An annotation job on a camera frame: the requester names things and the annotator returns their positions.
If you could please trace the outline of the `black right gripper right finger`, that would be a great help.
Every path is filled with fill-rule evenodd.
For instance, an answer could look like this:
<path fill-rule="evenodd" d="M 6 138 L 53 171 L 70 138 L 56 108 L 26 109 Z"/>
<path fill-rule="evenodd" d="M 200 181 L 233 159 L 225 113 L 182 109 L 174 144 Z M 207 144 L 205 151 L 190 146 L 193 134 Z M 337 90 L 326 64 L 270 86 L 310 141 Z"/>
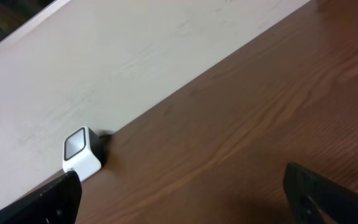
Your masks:
<path fill-rule="evenodd" d="M 283 189 L 296 223 L 358 223 L 358 194 L 297 164 L 289 163 Z"/>

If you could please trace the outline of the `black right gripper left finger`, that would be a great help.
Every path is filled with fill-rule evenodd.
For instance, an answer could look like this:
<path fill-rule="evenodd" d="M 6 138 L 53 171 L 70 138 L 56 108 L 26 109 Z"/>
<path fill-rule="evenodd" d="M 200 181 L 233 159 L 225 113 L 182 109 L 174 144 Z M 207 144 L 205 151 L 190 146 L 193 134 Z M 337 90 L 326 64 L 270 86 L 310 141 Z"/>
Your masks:
<path fill-rule="evenodd" d="M 0 223 L 74 224 L 82 196 L 78 174 L 71 170 L 0 210 Z"/>

